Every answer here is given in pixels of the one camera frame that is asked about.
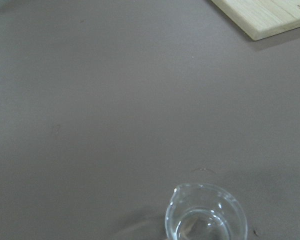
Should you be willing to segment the bamboo cutting board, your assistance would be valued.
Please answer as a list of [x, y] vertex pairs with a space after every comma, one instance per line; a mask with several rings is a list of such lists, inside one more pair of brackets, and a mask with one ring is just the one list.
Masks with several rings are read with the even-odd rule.
[[252, 40], [300, 28], [300, 0], [213, 0]]

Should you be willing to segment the small clear glass beaker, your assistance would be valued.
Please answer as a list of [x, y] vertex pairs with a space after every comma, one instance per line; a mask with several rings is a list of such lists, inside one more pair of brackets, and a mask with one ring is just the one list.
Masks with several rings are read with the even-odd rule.
[[247, 218], [238, 200], [209, 183], [177, 185], [165, 213], [169, 240], [246, 240]]

